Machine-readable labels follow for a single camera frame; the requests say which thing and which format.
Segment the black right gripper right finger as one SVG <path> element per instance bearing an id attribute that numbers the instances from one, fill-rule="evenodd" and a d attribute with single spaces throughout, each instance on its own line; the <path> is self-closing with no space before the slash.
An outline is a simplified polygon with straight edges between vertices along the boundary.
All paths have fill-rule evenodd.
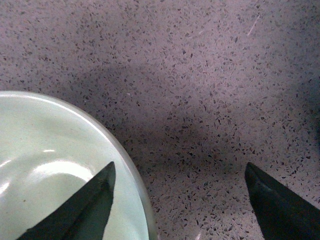
<path id="1" fill-rule="evenodd" d="M 244 178 L 266 240 L 318 240 L 320 210 L 251 162 Z"/>

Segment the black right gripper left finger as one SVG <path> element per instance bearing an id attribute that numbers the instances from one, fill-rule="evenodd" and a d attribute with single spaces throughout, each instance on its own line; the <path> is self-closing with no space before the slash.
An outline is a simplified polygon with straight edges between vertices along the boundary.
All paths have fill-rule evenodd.
<path id="1" fill-rule="evenodd" d="M 102 240 L 114 200 L 112 161 L 19 240 Z"/>

